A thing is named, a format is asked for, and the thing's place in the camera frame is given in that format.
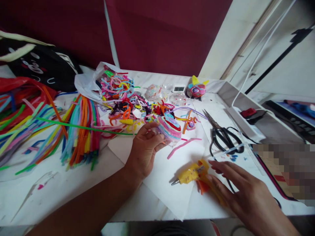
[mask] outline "power strip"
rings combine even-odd
[[[266,136],[264,136],[264,134],[256,127],[256,125],[250,125],[247,120],[242,117],[241,110],[239,108],[230,107],[227,110],[250,139],[258,143],[260,140],[266,138]]]

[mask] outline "red curtain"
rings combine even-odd
[[[120,67],[198,75],[232,0],[106,0]],[[1,1],[1,26],[113,64],[103,0]]]
[[[103,0],[1,1],[0,22],[9,33],[68,50],[83,65],[114,63]]]
[[[232,0],[106,0],[120,67],[198,75]]]

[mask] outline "hand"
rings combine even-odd
[[[216,173],[224,174],[238,188],[239,192],[233,194],[217,177],[208,177],[222,192],[232,211],[255,235],[299,235],[264,182],[232,162],[209,163]]]
[[[162,143],[164,134],[155,135],[153,131],[149,131],[159,125],[156,122],[145,124],[133,140],[131,152],[124,168],[129,175],[134,176],[138,187],[142,180],[151,173],[156,152],[166,146]]]

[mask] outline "black scissors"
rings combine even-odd
[[[228,149],[235,147],[230,136],[232,138],[234,138],[238,144],[242,144],[242,141],[235,134],[233,134],[227,128],[224,128],[224,127],[222,128],[221,126],[219,126],[219,124],[211,117],[211,115],[206,110],[203,110],[203,112],[204,112],[205,116],[208,118],[209,122],[213,126],[212,143],[214,142],[216,144],[216,146],[221,151],[224,152],[224,151],[226,151],[226,149],[220,145],[220,143],[217,140],[217,136],[225,143],[225,145],[228,147]],[[210,145],[210,153],[213,156],[212,151],[211,151],[212,143]],[[230,151],[228,154],[233,155],[234,153],[242,153],[242,152],[244,152],[244,146],[240,147],[239,149],[235,149],[233,151]]]

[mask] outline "white table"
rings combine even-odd
[[[151,84],[161,85],[163,83],[187,83],[189,77],[174,76],[165,74],[156,74],[149,72],[127,71],[129,76],[134,78],[136,86],[142,88],[148,87]],[[215,93],[216,87],[220,89],[223,81],[211,81],[211,88],[214,93],[208,94],[213,105],[206,107],[207,111],[220,115],[220,120],[217,120],[223,127],[234,126],[227,113],[222,109],[227,105]],[[64,102],[64,99],[71,101],[74,96],[68,95],[66,98],[60,96],[57,100]],[[41,139],[46,138],[52,129],[41,133]],[[33,155],[21,155],[25,148],[29,147],[34,141],[33,138],[25,143],[15,154],[19,161],[25,160],[28,163]],[[123,163],[112,153],[106,146],[105,141],[101,144],[101,152],[99,163],[94,171],[90,171],[90,165],[81,165],[76,169],[65,171],[66,167],[61,165],[59,160],[61,148],[51,157],[44,160],[31,173],[26,173],[24,177],[16,180],[0,182],[0,226],[9,225],[33,225],[41,221],[49,213],[57,209],[62,204],[66,203],[75,196],[83,193],[100,181],[108,178],[117,170],[123,167]],[[209,145],[205,148],[204,155],[209,155]],[[248,156],[248,151],[240,154],[236,162],[244,167],[249,173],[264,181],[271,194],[279,200],[282,205],[282,210],[286,215],[309,215],[315,214],[314,207],[306,207],[301,202],[294,202],[284,199],[277,191],[268,176],[258,170],[255,162],[250,157],[245,162],[244,157]],[[20,170],[21,166],[17,165],[16,169]],[[0,172],[0,179],[5,179],[8,172]],[[37,190],[39,183],[44,185],[44,188]],[[195,183],[192,195],[190,197],[189,208],[185,219],[215,219],[227,218],[233,216],[231,212],[227,212],[217,204],[213,198],[209,196],[201,196],[197,192]],[[132,196],[125,205],[114,215],[112,222],[122,221],[151,221],[151,220],[174,220],[176,216],[163,204],[144,184],[140,186],[138,191]]]

